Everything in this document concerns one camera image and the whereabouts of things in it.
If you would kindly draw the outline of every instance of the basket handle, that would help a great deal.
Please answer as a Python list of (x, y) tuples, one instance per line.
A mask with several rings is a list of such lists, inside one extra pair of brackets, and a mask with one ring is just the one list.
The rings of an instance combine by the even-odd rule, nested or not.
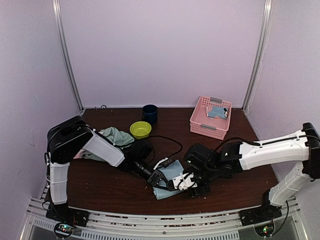
[(214, 127), (214, 126), (209, 126), (209, 125), (205, 125), (205, 124), (201, 124), (201, 128), (203, 128), (203, 129), (210, 129), (210, 130), (217, 130), (216, 127)]
[(210, 102), (216, 102), (216, 103), (218, 103), (218, 104), (222, 104), (222, 99), (220, 99), (220, 98), (215, 98), (215, 97), (213, 97), (213, 96), (211, 96), (210, 97)]

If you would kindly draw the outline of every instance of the folded cloth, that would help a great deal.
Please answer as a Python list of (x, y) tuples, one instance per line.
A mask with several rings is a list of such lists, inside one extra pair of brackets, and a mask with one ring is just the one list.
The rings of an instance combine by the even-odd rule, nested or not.
[(206, 116), (209, 118), (227, 119), (228, 108), (223, 106), (206, 106)]
[[(184, 171), (184, 168), (182, 167), (180, 161), (176, 160), (175, 162), (171, 163), (166, 168), (162, 167), (162, 168), (159, 168), (159, 170), (161, 172), (163, 172), (166, 179), (172, 180), (174, 177), (179, 176), (180, 173), (182, 173)], [(159, 182), (159, 185), (163, 186), (163, 187), (166, 186), (166, 184), (163, 180), (161, 180)], [(164, 189), (160, 189), (160, 188), (156, 188), (156, 187), (153, 188), (153, 193), (154, 193), (157, 200), (166, 199), (166, 198), (172, 197), (172, 196), (177, 195), (182, 192), (183, 191), (181, 191), (181, 190), (168, 191), (168, 190), (164, 190)]]
[[(107, 129), (101, 130), (99, 133), (101, 133), (103, 136), (105, 136), (107, 139), (109, 139), (112, 143), (118, 146), (126, 145), (133, 143), (135, 139), (127, 132), (119, 131), (115, 127), (108, 127)], [(84, 159), (92, 159), (96, 161), (105, 162), (102, 158), (92, 154), (89, 151), (85, 151), (82, 154), (82, 157)]]

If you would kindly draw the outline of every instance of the green cloth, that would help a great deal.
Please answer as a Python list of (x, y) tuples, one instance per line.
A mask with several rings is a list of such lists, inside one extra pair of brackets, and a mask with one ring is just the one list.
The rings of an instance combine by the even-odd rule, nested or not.
[[(133, 143), (135, 139), (127, 132), (119, 131), (115, 127), (108, 127), (107, 129), (103, 129), (100, 131), (100, 133), (105, 136), (108, 140), (110, 140), (112, 143), (118, 146), (126, 145)], [(92, 154), (89, 151), (85, 151), (82, 154), (82, 157), (84, 159), (93, 159), (96, 161), (105, 162), (102, 158)]]

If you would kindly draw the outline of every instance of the cup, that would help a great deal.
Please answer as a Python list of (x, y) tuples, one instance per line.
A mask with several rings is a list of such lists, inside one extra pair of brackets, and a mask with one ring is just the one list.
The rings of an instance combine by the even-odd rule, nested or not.
[(152, 104), (145, 105), (142, 108), (142, 121), (147, 122), (150, 125), (157, 123), (158, 107)]

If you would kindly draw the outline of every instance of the wood grain surface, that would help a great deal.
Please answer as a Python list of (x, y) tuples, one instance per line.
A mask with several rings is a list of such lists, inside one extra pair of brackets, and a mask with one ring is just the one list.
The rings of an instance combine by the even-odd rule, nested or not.
[[(158, 123), (151, 135), (163, 135), (181, 142), (183, 151), (175, 157), (181, 162), (188, 148), (201, 143), (215, 148), (221, 141), (190, 132), (192, 108), (160, 108)], [(130, 132), (130, 125), (142, 116), (140, 108), (88, 109), (85, 121), (97, 130), (116, 127)], [(257, 137), (241, 109), (232, 109), (227, 138)], [(165, 139), (151, 138), (155, 162), (179, 149)], [(121, 214), (173, 215), (233, 210), (261, 204), (262, 194), (278, 183), (270, 165), (235, 174), (232, 179), (219, 178), (211, 183), (211, 193), (195, 198), (185, 193), (156, 200), (153, 189), (142, 178), (121, 172), (107, 163), (88, 159), (71, 162), (68, 173), (68, 201), (72, 207)]]

